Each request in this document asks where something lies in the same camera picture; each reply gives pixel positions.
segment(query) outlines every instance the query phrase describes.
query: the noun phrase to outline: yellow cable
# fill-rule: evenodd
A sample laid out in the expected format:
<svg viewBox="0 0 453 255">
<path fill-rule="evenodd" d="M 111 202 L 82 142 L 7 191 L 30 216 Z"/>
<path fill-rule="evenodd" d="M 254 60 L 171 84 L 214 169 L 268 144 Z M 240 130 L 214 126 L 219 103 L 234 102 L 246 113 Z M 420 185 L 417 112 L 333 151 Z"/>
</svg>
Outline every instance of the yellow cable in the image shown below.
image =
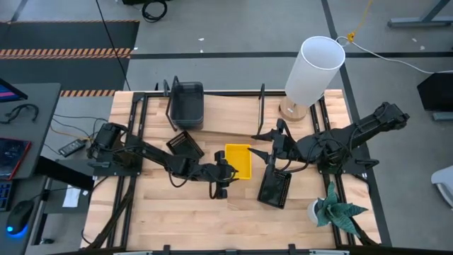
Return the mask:
<svg viewBox="0 0 453 255">
<path fill-rule="evenodd" d="M 348 33 L 348 41 L 349 43 L 352 43 L 354 42 L 354 39 L 355 39 L 355 34 L 357 33 L 357 31 L 363 26 L 363 24 L 365 23 L 365 19 L 368 15 L 368 11 L 369 11 L 369 7 L 371 6 L 371 4 L 373 3 L 373 0 L 369 0 L 368 1 L 368 5 L 367 5 L 367 8 L 365 9 L 365 12 L 363 13 L 362 15 L 362 20 L 360 21 L 359 25 L 357 26 L 356 29 L 354 29 L 353 32 L 351 33 Z"/>
<path fill-rule="evenodd" d="M 79 137 L 79 136 L 76 136 L 76 135 L 72 135 L 72 134 L 69 134 L 69 133 L 66 133 L 66 132 L 60 132 L 60 131 L 56 131 L 52 125 L 50 126 L 50 129 L 51 131 L 57 133 L 57 134 L 60 134 L 60 135 L 67 135 L 67 136 L 70 136 L 70 137 L 74 137 L 74 138 L 77 138 L 77 139 L 80 139 L 80 140 L 90 140 L 91 141 L 91 138 L 89 137 Z"/>
</svg>

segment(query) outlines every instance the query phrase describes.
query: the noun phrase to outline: computer mouse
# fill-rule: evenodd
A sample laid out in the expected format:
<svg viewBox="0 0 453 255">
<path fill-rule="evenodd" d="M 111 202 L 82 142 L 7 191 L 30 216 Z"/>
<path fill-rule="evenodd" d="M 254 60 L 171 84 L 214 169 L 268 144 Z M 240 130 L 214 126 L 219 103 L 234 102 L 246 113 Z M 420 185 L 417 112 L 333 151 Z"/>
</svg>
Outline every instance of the computer mouse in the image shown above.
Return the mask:
<svg viewBox="0 0 453 255">
<path fill-rule="evenodd" d="M 25 228 L 34 205 L 32 200 L 24 200 L 14 206 L 6 221 L 6 231 L 9 234 L 18 234 Z"/>
</svg>

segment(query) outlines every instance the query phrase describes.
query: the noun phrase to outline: wooden table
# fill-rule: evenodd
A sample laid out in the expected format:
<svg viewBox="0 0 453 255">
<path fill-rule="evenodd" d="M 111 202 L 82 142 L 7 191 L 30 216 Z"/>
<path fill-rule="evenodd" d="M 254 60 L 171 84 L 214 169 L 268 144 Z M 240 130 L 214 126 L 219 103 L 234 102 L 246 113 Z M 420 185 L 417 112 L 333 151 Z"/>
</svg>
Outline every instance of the wooden table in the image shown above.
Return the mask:
<svg viewBox="0 0 453 255">
<path fill-rule="evenodd" d="M 327 90 L 325 97 L 331 127 L 349 125 L 342 91 Z M 265 97 L 262 133 L 275 128 L 280 118 L 280 100 L 280 96 Z M 168 151 L 165 143 L 180 131 L 174 132 L 168 124 L 166 102 L 166 98 L 149 99 L 144 140 Z M 131 104 L 132 92 L 117 92 L 109 121 L 127 125 Z M 321 111 L 319 106 L 316 107 L 322 125 Z M 314 133 L 309 114 L 299 122 L 288 122 L 288 125 L 295 139 Z M 201 163 L 214 162 L 214 153 L 223 150 L 226 143 L 250 144 L 253 148 L 271 151 L 271 142 L 255 141 L 247 136 L 208 132 L 190 132 L 190 135 L 205 152 Z M 285 209 L 280 210 L 256 200 L 265 163 L 256 155 L 252 160 L 252 179 L 232 183 L 228 188 L 229 197 L 224 200 L 211 200 L 207 183 L 187 182 L 182 188 L 174 188 L 161 166 L 144 160 L 135 189 L 127 250 L 162 250 L 165 244 L 170 244 L 172 250 L 287 249 L 291 243 L 298 249 L 335 248 L 332 227 L 316 227 L 306 213 L 310 202 L 326 196 L 316 166 L 293 174 Z M 285 163 L 279 161 L 277 167 L 281 168 Z M 298 166 L 300 164 L 292 164 L 289 169 Z M 343 175 L 343 183 L 348 203 L 369 209 L 355 217 L 357 223 L 374 241 L 380 242 L 367 185 L 347 174 Z M 116 185 L 117 177 L 110 177 L 92 195 L 85 225 L 88 240 L 93 240 L 110 218 Z M 120 219 L 117 225 L 116 245 L 122 222 Z M 342 241 L 347 244 L 345 233 L 342 233 Z M 84 247 L 86 243 L 82 241 L 81 245 Z"/>
</svg>

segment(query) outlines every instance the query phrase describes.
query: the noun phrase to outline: yellow plastic bin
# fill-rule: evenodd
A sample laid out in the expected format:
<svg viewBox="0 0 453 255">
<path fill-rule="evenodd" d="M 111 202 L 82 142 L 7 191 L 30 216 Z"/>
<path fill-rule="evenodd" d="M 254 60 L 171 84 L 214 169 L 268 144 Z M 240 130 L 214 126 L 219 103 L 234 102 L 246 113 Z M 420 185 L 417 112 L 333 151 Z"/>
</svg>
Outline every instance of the yellow plastic bin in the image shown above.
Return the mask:
<svg viewBox="0 0 453 255">
<path fill-rule="evenodd" d="M 226 144 L 225 159 L 235 170 L 239 171 L 235 179 L 250 180 L 252 178 L 252 154 L 249 144 Z"/>
</svg>

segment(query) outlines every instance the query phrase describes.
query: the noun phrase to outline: lamp base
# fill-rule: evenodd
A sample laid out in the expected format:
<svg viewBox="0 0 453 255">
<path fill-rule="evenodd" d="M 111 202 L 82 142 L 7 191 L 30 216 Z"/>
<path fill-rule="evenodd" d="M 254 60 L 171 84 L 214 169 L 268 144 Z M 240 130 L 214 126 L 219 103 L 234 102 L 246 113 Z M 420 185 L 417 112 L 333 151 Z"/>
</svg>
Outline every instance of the lamp base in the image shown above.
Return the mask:
<svg viewBox="0 0 453 255">
<path fill-rule="evenodd" d="M 299 121 L 303 119 L 308 109 L 309 108 L 306 106 L 293 103 L 287 96 L 282 99 L 280 105 L 278 106 L 280 115 L 288 121 Z"/>
</svg>

